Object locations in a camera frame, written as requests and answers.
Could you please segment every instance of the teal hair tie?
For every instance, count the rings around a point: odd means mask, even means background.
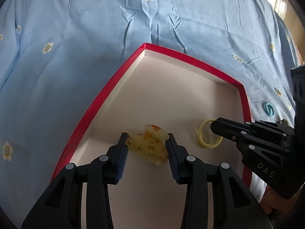
[[[264,103],[263,104],[263,108],[265,113],[269,116],[269,117],[273,117],[274,116],[274,109],[272,107],[272,105],[270,103]]]

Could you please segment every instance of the yellow hair tie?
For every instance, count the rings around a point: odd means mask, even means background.
[[[217,138],[217,140],[216,140],[216,143],[214,143],[214,144],[207,144],[207,143],[203,142],[203,140],[202,140],[202,135],[201,135],[201,134],[202,134],[202,128],[203,128],[206,124],[208,124],[209,122],[213,122],[213,121],[215,121],[215,120],[213,120],[213,119],[205,120],[205,121],[201,124],[201,126],[199,127],[199,130],[198,130],[198,141],[199,141],[199,143],[200,143],[204,148],[212,149],[212,148],[218,146],[218,145],[220,144],[220,142],[222,141],[222,136],[218,136],[218,138]]]

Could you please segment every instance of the yellow flower center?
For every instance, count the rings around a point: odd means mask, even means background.
[[[47,45],[45,48],[45,52],[47,52],[50,49],[50,47],[51,47],[50,45]]]
[[[8,157],[10,155],[10,148],[8,146],[5,146],[4,148],[4,156]]]

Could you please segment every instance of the shiny floor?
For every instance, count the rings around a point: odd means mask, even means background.
[[[288,0],[267,0],[289,28],[298,50],[305,59],[305,30]]]

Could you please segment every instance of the screw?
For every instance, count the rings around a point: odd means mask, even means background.
[[[100,161],[107,161],[108,157],[106,155],[100,156]]]
[[[224,168],[224,169],[229,169],[230,165],[227,164],[227,163],[222,163],[221,167]]]
[[[189,155],[189,156],[186,157],[186,159],[190,162],[193,162],[193,161],[195,161],[196,158],[192,155]]]
[[[72,164],[72,163],[68,163],[66,165],[66,169],[73,169],[73,168],[74,168],[74,164]]]

